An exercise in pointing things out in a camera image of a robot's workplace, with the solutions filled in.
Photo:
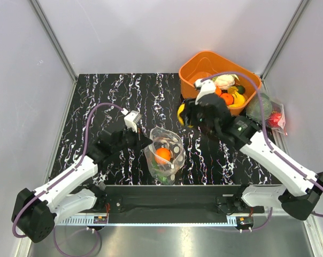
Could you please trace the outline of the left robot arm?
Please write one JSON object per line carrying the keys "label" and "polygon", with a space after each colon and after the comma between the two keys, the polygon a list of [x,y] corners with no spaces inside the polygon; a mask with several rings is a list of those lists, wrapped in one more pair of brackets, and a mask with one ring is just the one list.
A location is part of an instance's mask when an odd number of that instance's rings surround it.
{"label": "left robot arm", "polygon": [[131,128],[103,131],[86,145],[86,152],[72,166],[46,184],[32,191],[24,188],[17,194],[11,217],[13,235],[39,243],[61,221],[84,210],[102,211],[106,205],[104,190],[83,183],[114,154],[125,149],[143,150],[150,144],[150,138]]}

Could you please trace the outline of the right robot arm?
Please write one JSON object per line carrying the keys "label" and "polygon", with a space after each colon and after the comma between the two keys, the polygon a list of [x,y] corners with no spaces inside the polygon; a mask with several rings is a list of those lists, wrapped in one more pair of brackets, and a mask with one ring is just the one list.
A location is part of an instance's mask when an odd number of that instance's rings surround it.
{"label": "right robot arm", "polygon": [[231,115],[224,100],[215,93],[199,100],[186,99],[177,117],[183,126],[198,129],[208,138],[220,140],[254,159],[281,182],[280,186],[243,186],[233,199],[237,211],[256,206],[281,208],[300,221],[317,214],[314,208],[323,194],[323,172],[315,173],[294,161],[253,121]]}

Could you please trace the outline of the green fake cucumber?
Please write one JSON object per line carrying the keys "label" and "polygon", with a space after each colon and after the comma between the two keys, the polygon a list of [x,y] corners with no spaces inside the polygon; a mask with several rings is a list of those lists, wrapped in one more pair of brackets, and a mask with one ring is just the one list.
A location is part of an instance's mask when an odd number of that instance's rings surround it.
{"label": "green fake cucumber", "polygon": [[150,169],[150,173],[159,182],[164,185],[167,185],[169,182],[168,175],[165,173],[163,169],[160,169],[158,165],[153,164],[152,168]]}

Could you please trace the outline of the yellow fake bananas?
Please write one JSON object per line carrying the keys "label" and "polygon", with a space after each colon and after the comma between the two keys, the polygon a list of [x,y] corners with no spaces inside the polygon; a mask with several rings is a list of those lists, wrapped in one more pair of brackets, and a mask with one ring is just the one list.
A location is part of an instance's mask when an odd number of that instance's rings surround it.
{"label": "yellow fake bananas", "polygon": [[234,98],[234,103],[232,105],[229,105],[229,107],[238,108],[246,103],[245,97],[237,92],[236,86],[231,86],[230,88],[228,88],[228,94],[231,94]]}

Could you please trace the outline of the yellow fake lemon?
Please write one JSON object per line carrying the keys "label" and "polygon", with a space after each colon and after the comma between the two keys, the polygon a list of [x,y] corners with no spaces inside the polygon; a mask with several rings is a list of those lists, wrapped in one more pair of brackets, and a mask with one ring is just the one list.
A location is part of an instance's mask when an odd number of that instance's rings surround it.
{"label": "yellow fake lemon", "polygon": [[182,126],[187,125],[187,114],[185,111],[185,107],[186,107],[186,105],[184,103],[182,103],[177,110],[177,118],[178,118],[179,123]]}

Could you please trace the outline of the clear polka dot zip bag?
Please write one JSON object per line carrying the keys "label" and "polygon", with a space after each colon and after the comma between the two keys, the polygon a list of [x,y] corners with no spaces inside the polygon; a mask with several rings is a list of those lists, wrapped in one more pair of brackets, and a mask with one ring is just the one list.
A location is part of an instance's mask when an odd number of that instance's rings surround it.
{"label": "clear polka dot zip bag", "polygon": [[185,163],[182,139],[158,126],[150,131],[150,139],[152,143],[144,148],[149,172],[161,184],[173,185],[177,172]]}

